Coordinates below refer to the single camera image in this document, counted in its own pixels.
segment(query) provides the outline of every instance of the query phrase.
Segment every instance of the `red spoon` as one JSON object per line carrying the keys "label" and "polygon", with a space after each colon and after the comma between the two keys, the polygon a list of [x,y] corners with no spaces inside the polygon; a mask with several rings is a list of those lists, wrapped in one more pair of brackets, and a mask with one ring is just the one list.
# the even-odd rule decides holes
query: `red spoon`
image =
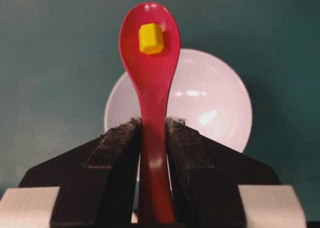
{"label": "red spoon", "polygon": [[[164,49],[146,55],[139,51],[141,25],[162,26]],[[171,81],[180,52],[180,33],[174,17],[161,4],[141,3],[126,15],[119,50],[139,98],[142,116],[138,222],[175,221],[167,168],[165,117]]]}

